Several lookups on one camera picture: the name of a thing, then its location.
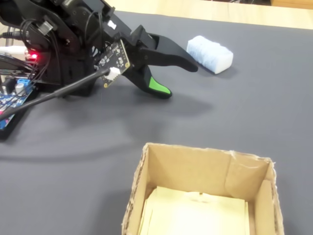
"dark gray mat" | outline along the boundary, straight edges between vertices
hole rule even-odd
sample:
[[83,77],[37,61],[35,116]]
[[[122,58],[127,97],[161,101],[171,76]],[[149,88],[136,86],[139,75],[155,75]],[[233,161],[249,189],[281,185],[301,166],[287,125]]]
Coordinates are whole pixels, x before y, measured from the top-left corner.
[[119,79],[33,108],[0,143],[0,233],[120,234],[149,141],[271,157],[286,234],[312,233],[313,31],[118,14],[183,47],[206,36],[234,52],[233,66],[217,76],[153,67],[170,100]]

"wooden surface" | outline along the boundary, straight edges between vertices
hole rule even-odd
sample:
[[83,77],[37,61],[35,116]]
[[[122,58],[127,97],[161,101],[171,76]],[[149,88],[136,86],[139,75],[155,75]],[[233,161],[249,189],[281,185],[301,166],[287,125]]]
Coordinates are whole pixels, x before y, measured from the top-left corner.
[[313,9],[313,0],[271,0],[272,6]]
[[313,10],[204,0],[106,0],[117,10],[224,22],[313,29]]

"white foam block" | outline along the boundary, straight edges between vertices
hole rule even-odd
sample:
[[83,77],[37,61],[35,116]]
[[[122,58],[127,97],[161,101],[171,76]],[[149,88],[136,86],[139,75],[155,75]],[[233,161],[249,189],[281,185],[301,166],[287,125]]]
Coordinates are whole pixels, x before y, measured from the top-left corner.
[[219,43],[203,36],[188,41],[187,52],[199,63],[215,74],[228,69],[233,63],[234,54]]

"open cardboard box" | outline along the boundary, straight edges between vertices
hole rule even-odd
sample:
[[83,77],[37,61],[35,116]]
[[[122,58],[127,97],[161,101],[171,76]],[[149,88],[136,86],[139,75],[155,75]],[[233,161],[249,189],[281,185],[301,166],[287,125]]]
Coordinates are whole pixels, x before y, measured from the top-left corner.
[[145,199],[156,186],[248,201],[251,235],[283,235],[276,172],[269,158],[217,149],[148,143],[134,175],[122,235],[138,235]]

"blue circuit board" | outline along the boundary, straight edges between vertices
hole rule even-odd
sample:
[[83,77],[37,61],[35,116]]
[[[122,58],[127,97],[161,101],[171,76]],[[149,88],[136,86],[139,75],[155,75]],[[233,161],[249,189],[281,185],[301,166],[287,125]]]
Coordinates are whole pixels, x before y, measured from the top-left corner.
[[[17,83],[23,83],[25,87],[26,93],[24,95],[16,95],[15,92],[12,92],[11,94],[0,94],[0,114],[7,110],[8,107],[15,108],[25,103],[27,98],[30,96],[30,94],[33,91],[33,87],[30,84],[29,79],[18,79]],[[12,115],[6,120],[0,121],[0,130],[3,130],[9,125],[11,119],[14,117]]]

